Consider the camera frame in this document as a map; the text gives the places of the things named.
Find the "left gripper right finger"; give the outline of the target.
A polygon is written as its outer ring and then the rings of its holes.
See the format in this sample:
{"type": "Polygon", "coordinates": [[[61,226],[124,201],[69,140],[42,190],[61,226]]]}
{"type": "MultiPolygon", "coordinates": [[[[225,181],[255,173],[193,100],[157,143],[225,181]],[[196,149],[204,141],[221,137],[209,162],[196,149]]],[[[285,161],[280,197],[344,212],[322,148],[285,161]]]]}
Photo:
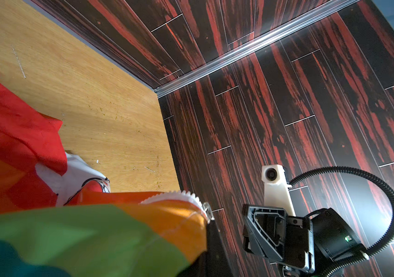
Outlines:
{"type": "Polygon", "coordinates": [[[233,276],[233,271],[224,249],[218,226],[214,220],[207,225],[206,276],[233,276]]]}

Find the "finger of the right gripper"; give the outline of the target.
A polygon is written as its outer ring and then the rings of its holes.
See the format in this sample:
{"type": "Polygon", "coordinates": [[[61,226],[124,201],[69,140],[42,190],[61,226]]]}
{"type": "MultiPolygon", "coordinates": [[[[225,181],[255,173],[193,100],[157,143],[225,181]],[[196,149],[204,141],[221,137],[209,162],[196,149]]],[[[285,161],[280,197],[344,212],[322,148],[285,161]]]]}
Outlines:
{"type": "Polygon", "coordinates": [[[263,255],[263,250],[259,242],[259,232],[256,229],[243,229],[243,249],[256,256],[263,255]]]}
{"type": "Polygon", "coordinates": [[[260,256],[271,262],[284,260],[286,220],[288,214],[283,208],[258,205],[243,205],[244,228],[256,229],[263,250],[260,256]]]}

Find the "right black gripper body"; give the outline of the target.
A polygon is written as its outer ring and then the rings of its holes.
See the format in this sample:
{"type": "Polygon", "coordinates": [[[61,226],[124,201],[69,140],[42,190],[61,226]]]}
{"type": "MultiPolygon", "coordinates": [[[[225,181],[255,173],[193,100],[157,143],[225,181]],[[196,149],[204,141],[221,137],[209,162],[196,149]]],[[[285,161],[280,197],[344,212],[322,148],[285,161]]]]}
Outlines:
{"type": "Polygon", "coordinates": [[[366,248],[331,208],[286,219],[284,274],[321,274],[349,259],[366,260],[366,248]]]}

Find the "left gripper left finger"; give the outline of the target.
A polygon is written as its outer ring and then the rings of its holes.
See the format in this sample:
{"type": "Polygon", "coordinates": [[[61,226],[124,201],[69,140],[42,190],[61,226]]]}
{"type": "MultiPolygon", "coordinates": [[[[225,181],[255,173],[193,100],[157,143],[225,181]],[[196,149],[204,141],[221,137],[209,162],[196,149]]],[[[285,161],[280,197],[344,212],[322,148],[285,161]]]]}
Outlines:
{"type": "Polygon", "coordinates": [[[177,277],[206,277],[207,252],[203,252],[189,267],[182,270],[177,277]]]}

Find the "colourful rainbow kids jacket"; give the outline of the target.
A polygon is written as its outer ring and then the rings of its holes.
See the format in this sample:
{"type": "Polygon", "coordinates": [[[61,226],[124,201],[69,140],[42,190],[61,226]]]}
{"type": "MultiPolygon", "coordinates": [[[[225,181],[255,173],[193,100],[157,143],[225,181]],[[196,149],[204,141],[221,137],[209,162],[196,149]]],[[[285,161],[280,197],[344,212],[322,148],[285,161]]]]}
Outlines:
{"type": "Polygon", "coordinates": [[[177,277],[207,252],[192,193],[111,193],[62,121],[0,83],[0,277],[177,277]]]}

